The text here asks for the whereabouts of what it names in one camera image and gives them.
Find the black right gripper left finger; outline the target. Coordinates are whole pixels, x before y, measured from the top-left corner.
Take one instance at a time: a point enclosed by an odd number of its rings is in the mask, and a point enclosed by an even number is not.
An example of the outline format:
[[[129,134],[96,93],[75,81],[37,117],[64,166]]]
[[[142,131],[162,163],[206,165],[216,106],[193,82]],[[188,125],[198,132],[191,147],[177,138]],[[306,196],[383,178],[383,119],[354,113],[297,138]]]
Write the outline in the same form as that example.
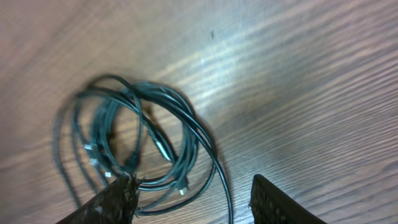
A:
[[[141,179],[124,174],[57,224],[131,224]]]

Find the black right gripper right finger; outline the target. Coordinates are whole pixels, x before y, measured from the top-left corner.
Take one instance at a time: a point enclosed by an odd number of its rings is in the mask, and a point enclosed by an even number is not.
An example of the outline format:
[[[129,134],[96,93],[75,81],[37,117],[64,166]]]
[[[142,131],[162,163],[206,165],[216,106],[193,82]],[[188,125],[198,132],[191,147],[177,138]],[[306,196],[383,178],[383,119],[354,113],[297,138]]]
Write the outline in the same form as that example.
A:
[[[254,224],[326,224],[261,174],[252,180],[250,208]]]

